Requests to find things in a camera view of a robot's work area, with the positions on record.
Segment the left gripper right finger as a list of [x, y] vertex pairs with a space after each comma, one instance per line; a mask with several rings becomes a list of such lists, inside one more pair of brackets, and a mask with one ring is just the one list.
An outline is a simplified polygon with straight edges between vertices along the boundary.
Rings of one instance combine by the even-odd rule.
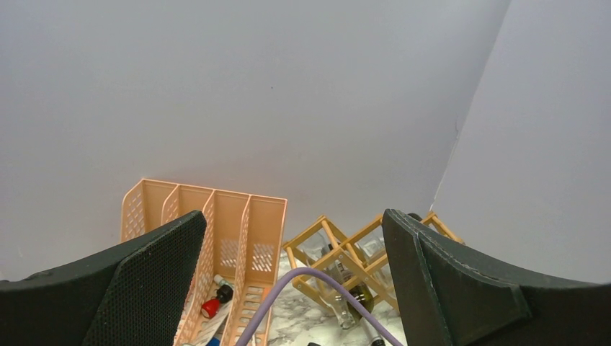
[[382, 219], [409, 345], [608, 345], [610, 285], [527, 270], [400, 210]]

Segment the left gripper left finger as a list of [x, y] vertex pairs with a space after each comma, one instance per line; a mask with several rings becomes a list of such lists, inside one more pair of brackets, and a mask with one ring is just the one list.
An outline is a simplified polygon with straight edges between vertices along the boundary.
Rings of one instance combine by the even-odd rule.
[[75, 262], [1, 282], [3, 345], [172, 345], [207, 222], [191, 211]]

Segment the dark wine bottle with label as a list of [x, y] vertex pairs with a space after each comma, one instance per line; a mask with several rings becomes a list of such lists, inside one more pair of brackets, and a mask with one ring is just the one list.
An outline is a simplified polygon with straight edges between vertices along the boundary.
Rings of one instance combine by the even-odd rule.
[[[336, 265], [338, 266], [340, 275], [342, 277], [342, 280], [338, 283], [346, 282], [348, 279], [352, 277], [352, 273], [340, 261], [338, 260], [334, 260], [334, 261]], [[357, 284], [353, 288], [349, 289], [348, 292], [368, 312], [373, 311], [373, 308], [375, 306], [374, 298], [373, 298], [373, 295], [370, 289], [364, 283]], [[373, 346], [385, 345], [384, 339], [380, 336], [380, 333], [372, 326], [372, 324], [368, 320], [363, 319], [362, 314], [359, 311], [357, 311], [354, 308], [354, 306], [350, 304], [349, 302], [348, 302], [348, 307], [354, 317], [354, 320], [356, 321], [355, 326], [357, 325], [357, 322], [359, 322], [361, 327], [363, 328], [363, 331], [365, 332], [365, 336], [367, 337], [367, 344], [373, 345]]]

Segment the wooden wine rack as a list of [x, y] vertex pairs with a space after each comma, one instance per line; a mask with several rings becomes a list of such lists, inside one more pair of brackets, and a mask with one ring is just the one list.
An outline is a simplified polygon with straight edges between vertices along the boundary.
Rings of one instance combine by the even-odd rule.
[[302, 231], [295, 238], [285, 242], [282, 248], [286, 251], [290, 266], [293, 269], [300, 266], [308, 267], [306, 264], [307, 256], [301, 248], [307, 238], [320, 231], [327, 238], [332, 249], [312, 268], [318, 269], [318, 267], [325, 267], [332, 261], [338, 260], [352, 273], [352, 277], [342, 283], [346, 289], [351, 289], [359, 283], [364, 283], [370, 289], [375, 305], [384, 302], [393, 309], [398, 310], [397, 298], [391, 298], [386, 293], [384, 287], [373, 277], [373, 273], [376, 270], [380, 269], [386, 263], [389, 265], [386, 251], [380, 259], [374, 261], [371, 265], [367, 265], [363, 252], [358, 249], [356, 245], [359, 240], [368, 237], [370, 234], [372, 236], [379, 236], [384, 241], [381, 229], [382, 221], [383, 216], [378, 214], [362, 229], [351, 236], [347, 236], [330, 218], [322, 215], [306, 230]]

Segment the small clear glass bottle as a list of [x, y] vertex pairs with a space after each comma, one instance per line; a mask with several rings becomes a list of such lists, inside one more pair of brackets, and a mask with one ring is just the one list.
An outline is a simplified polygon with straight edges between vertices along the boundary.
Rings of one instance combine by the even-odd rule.
[[[327, 238], [320, 231], [318, 231], [304, 241], [301, 249], [307, 256], [305, 262], [307, 266], [314, 267], [322, 257], [331, 251], [332, 247]], [[324, 272], [337, 282], [342, 280], [339, 268], [335, 261], [332, 261], [325, 267], [318, 267], [318, 270]], [[354, 327], [356, 321], [349, 310], [348, 302], [345, 297], [328, 283], [319, 279], [315, 279], [315, 282], [316, 289], [321, 294], [321, 299], [335, 313], [341, 329], [348, 330]]]

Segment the tall clear glass bottle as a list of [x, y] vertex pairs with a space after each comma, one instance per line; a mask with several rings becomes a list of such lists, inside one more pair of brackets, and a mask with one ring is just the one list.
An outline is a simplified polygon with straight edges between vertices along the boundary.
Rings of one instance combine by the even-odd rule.
[[[356, 245], [363, 252], [367, 265], [371, 265], [385, 254], [385, 244], [379, 236], [372, 236], [370, 234], [368, 237], [359, 240]], [[391, 298], [396, 299], [396, 292], [388, 263], [376, 270], [373, 273], [373, 277], [384, 287], [386, 293]]]

